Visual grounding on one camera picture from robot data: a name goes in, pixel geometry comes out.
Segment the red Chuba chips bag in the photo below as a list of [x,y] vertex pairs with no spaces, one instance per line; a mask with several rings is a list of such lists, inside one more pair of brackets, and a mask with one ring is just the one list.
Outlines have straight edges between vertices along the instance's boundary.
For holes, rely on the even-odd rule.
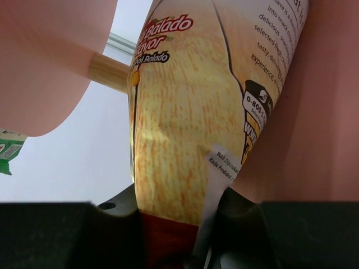
[[203,268],[219,201],[274,106],[310,1],[154,1],[128,76],[146,268]]

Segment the green Chuba chips bag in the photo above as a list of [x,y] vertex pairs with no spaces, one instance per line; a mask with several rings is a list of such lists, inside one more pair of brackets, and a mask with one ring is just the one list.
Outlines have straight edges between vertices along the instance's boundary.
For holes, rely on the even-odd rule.
[[26,139],[27,139],[26,135],[15,133],[1,128],[0,172],[2,174],[12,175],[10,171],[10,161],[13,160],[19,154]]

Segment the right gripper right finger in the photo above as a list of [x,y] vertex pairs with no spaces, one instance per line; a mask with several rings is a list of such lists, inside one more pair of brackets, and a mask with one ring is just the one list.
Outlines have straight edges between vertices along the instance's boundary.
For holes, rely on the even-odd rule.
[[209,187],[191,268],[357,268],[357,202],[252,203]]

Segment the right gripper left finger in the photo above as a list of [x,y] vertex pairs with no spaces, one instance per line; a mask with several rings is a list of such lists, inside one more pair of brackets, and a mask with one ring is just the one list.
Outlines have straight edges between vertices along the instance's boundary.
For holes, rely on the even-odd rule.
[[90,202],[1,204],[1,268],[144,268],[133,187]]

